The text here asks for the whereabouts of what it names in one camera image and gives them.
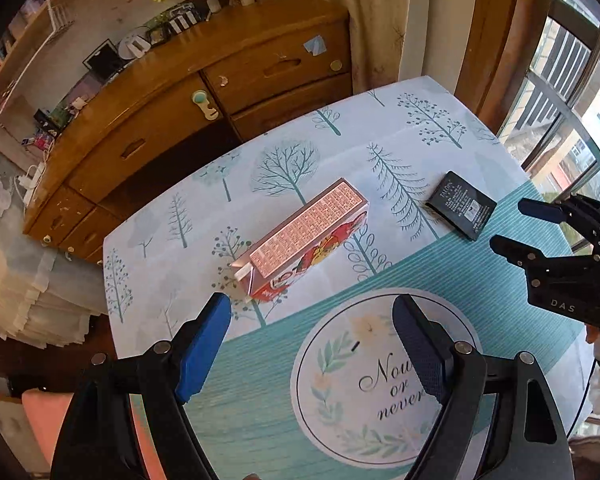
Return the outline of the person right hand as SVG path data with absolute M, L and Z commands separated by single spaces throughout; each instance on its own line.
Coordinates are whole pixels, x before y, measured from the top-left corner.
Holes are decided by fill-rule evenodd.
M 591 324 L 586 324 L 586 336 L 585 340 L 588 344 L 594 344 L 594 342 L 600 338 L 600 329 Z

